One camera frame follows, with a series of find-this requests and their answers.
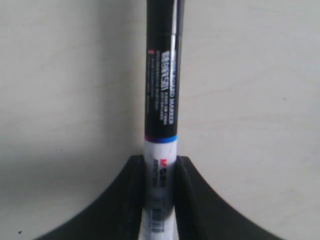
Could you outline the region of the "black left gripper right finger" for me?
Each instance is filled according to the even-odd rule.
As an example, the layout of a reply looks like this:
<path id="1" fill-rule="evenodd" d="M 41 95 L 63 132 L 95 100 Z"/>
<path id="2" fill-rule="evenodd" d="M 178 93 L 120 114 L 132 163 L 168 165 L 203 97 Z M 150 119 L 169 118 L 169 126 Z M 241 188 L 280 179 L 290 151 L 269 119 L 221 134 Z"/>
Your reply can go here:
<path id="1" fill-rule="evenodd" d="M 181 240 L 317 240 L 320 165 L 231 161 L 210 176 L 180 156 L 174 207 Z"/>

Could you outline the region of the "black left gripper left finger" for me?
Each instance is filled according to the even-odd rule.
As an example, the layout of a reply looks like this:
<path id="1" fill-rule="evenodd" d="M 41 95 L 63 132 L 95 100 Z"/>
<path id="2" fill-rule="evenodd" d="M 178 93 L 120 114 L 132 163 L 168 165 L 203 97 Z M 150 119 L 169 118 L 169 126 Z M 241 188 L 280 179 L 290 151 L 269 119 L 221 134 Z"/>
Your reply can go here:
<path id="1" fill-rule="evenodd" d="M 145 163 L 132 155 L 104 192 L 41 240 L 137 240 L 145 204 Z"/>

